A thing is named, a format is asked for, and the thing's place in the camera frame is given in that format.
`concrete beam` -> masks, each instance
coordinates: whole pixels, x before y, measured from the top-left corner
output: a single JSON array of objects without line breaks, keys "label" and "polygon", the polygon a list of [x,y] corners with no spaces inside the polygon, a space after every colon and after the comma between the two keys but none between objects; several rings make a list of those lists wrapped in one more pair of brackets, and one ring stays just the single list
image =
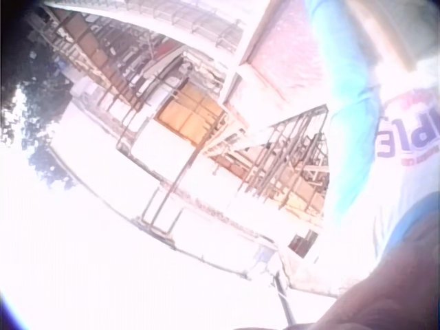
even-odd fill
[{"label": "concrete beam", "polygon": [[136,10],[127,10],[126,6],[107,6],[106,1],[99,1],[98,3],[75,3],[72,0],[65,0],[63,2],[44,1],[44,4],[53,8],[85,12],[87,14],[108,17],[110,19],[141,26],[150,31],[163,34],[164,36],[179,41],[184,45],[195,48],[216,61],[223,63],[226,67],[231,65],[233,59],[231,53],[225,49],[217,47],[214,42],[200,35],[192,34],[188,30],[171,25],[163,20],[153,18],[146,12],[141,13]]},{"label": "concrete beam", "polygon": [[267,24],[270,22],[270,19],[272,18],[273,13],[280,2],[281,0],[260,0],[256,5],[234,54],[232,65],[228,68],[223,89],[221,90],[218,99],[220,104],[225,103],[228,99],[228,96],[233,90],[238,78],[238,66],[248,61],[252,50],[254,50],[256,44],[260,40]]}]

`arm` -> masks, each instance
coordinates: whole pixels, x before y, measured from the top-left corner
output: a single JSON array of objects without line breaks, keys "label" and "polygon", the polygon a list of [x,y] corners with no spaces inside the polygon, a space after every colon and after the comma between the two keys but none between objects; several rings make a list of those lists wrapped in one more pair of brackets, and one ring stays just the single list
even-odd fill
[{"label": "arm", "polygon": [[339,224],[365,187],[375,158],[380,100],[344,0],[305,0],[330,88],[330,184],[324,215]]}]

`white wall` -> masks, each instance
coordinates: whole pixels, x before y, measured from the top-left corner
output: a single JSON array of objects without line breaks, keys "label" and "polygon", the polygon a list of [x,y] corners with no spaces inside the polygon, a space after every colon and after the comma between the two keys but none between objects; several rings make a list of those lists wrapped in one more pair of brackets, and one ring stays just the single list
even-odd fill
[{"label": "white wall", "polygon": [[[189,142],[152,120],[135,143],[132,154],[173,182],[194,149]],[[250,195],[237,195],[241,179],[224,168],[213,175],[216,165],[211,159],[199,155],[179,187],[235,223],[264,234],[281,245],[288,245],[296,233],[308,230],[307,224],[286,210],[278,210],[272,200],[263,204]]]},{"label": "white wall", "polygon": [[52,140],[57,156],[97,195],[127,217],[136,217],[158,181],[116,150],[116,140],[74,103]]}]

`white t-shirt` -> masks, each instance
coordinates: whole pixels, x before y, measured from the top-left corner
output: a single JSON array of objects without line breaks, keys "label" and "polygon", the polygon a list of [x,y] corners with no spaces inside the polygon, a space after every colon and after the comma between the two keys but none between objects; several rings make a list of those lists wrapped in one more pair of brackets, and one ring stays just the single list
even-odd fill
[{"label": "white t-shirt", "polygon": [[[333,288],[367,277],[386,249],[392,248],[387,247],[391,240],[395,245],[403,239],[405,230],[423,217],[426,209],[438,209],[437,88],[413,89],[385,102],[375,147],[367,184],[344,215],[349,221],[325,228],[317,247],[316,267]],[[422,204],[421,209],[415,208],[417,204]]]}]

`shirt logo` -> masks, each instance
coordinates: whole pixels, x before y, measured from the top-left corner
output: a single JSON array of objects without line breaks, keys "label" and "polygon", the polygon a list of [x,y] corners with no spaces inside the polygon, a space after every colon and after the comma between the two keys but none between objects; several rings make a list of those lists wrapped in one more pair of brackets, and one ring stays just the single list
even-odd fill
[{"label": "shirt logo", "polygon": [[414,91],[392,100],[388,106],[399,111],[394,119],[381,124],[376,156],[399,157],[403,166],[414,166],[440,151],[440,114],[432,92]]}]

